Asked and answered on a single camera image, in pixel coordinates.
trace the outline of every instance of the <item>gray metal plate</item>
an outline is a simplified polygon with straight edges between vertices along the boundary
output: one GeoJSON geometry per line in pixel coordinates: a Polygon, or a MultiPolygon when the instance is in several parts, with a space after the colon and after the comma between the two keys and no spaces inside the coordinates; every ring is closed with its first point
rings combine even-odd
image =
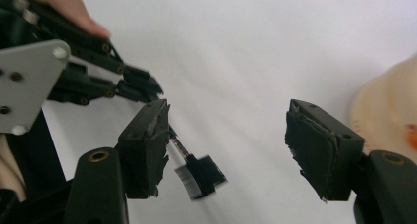
{"type": "Polygon", "coordinates": [[[0,133],[30,130],[70,53],[61,40],[0,50],[0,133]]]}

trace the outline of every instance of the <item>white background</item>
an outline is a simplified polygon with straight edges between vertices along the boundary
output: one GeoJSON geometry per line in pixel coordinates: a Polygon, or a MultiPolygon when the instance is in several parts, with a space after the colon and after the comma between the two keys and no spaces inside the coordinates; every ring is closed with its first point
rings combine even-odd
{"type": "MultiPolygon", "coordinates": [[[[228,179],[189,201],[170,146],[160,196],[130,200],[131,223],[355,223],[354,194],[325,204],[299,174],[285,113],[297,98],[347,123],[360,87],[415,53],[417,0],[84,1],[122,58],[162,85],[180,140],[228,179]]],[[[141,106],[46,102],[67,178],[82,154],[114,146],[141,106]]]]}

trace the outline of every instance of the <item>human hand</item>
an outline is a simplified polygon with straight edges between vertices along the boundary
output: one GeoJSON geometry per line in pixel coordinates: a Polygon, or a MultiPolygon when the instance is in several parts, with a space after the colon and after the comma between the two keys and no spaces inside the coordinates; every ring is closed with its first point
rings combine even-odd
{"type": "Polygon", "coordinates": [[[82,0],[35,0],[47,4],[59,12],[62,16],[73,22],[86,32],[100,38],[108,38],[109,31],[96,23],[87,12],[82,0]]]}

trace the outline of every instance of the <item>white surface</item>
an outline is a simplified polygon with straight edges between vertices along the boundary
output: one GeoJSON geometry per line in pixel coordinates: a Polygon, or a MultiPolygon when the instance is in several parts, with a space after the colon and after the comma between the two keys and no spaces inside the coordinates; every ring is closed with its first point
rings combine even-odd
{"type": "MultiPolygon", "coordinates": [[[[354,223],[354,196],[324,204],[299,175],[285,113],[297,98],[347,123],[355,92],[417,49],[415,1],[85,0],[124,60],[158,79],[181,141],[229,180],[190,202],[171,156],[160,197],[129,201],[131,223],[354,223]]],[[[113,146],[140,105],[44,109],[72,178],[78,157],[113,146]]]]}

